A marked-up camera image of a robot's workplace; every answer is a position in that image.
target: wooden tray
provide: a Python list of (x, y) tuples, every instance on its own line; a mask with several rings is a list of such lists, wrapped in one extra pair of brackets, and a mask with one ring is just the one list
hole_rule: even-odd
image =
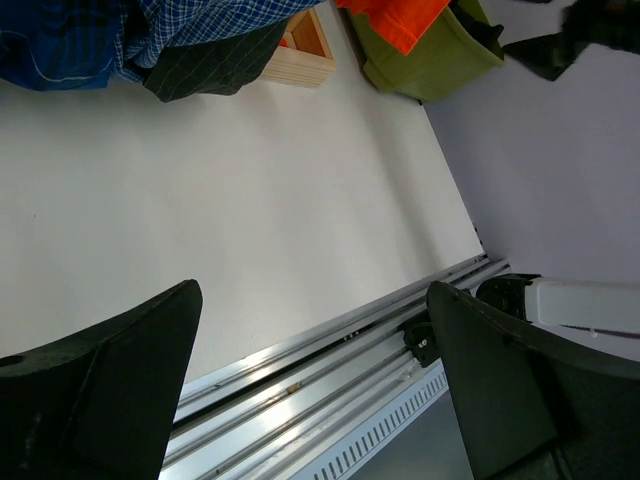
[(284, 39), (288, 47), (277, 48), (260, 78), (318, 88), (336, 71), (336, 62), (313, 8), (291, 18)]

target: gray floor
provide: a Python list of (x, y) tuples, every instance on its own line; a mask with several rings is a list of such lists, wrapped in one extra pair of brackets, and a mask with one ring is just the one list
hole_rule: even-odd
[(440, 397), (351, 478), (472, 480), (449, 393)]
[[(482, 0), (502, 43), (572, 0)], [(508, 61), (426, 110), (486, 250), (514, 269), (640, 282), (640, 56), (591, 46), (560, 79)]]

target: fabric storage bin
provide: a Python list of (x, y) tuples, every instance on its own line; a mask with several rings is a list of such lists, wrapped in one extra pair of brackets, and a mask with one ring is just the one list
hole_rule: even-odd
[[(476, 20), (489, 23), (477, 0), (460, 0)], [(369, 26), (366, 15), (349, 14), (367, 56), (364, 72), (383, 92), (398, 92), (425, 102), (439, 100), (504, 65), (498, 42), (480, 45), (446, 8), (407, 56), (386, 43)]]

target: white vent strip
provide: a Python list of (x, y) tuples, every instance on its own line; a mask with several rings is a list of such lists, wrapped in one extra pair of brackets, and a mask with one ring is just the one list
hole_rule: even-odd
[(370, 452), (405, 423), (411, 421), (414, 416), (421, 413), (425, 404), (446, 387), (447, 379), (444, 372), (432, 375), (430, 381), (407, 400), (397, 405), (388, 416), (378, 419), (376, 424), (360, 434), (361, 436), (352, 441), (350, 445), (342, 451), (335, 452), (336, 456), (332, 460), (316, 470), (317, 473), (313, 474), (313, 480), (338, 480), (346, 474), (350, 476), (354, 467), (359, 468), (363, 460), (368, 460), (367, 457), (371, 456)]

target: folded clothing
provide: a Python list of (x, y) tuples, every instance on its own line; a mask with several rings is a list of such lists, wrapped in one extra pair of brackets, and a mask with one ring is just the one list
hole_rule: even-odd
[[(122, 0), (114, 76), (142, 82), (164, 49), (237, 37), (323, 0)], [(131, 16), (144, 21), (130, 22)]]
[(0, 2), (0, 77), (31, 90), (103, 88), (118, 0)]
[(287, 23), (282, 20), (216, 42), (165, 48), (144, 86), (163, 102), (194, 93), (233, 95), (260, 76)]
[(387, 43), (408, 55), (449, 0), (336, 0), (354, 15), (366, 13), (369, 25)]

